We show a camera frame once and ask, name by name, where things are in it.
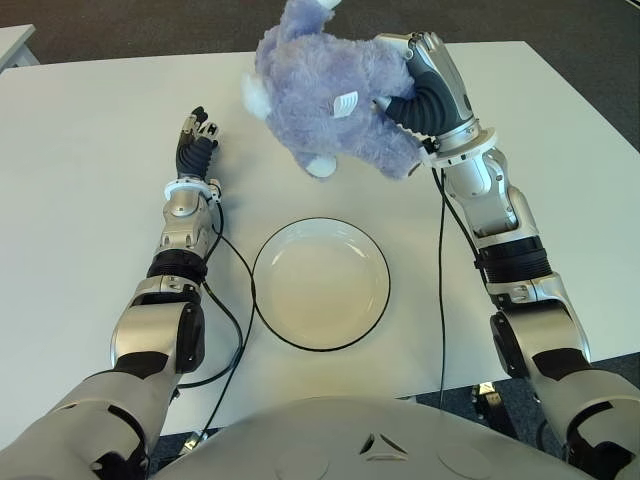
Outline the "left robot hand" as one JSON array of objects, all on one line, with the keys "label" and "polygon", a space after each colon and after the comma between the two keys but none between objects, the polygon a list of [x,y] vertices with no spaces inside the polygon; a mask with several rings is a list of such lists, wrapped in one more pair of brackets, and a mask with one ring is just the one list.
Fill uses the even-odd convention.
[{"label": "left robot hand", "polygon": [[198,106],[191,111],[182,125],[175,153],[178,179],[206,179],[210,162],[219,145],[219,128],[208,118],[205,109]]}]

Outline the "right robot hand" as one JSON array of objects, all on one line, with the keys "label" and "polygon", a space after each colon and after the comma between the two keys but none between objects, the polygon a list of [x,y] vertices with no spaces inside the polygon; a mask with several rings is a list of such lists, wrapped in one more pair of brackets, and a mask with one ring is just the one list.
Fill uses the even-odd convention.
[{"label": "right robot hand", "polygon": [[475,115],[464,81],[440,37],[433,32],[382,33],[375,40],[396,50],[405,61],[414,80],[414,96],[377,98],[370,137],[392,141],[421,134],[428,138],[423,148],[432,154],[469,129]]}]

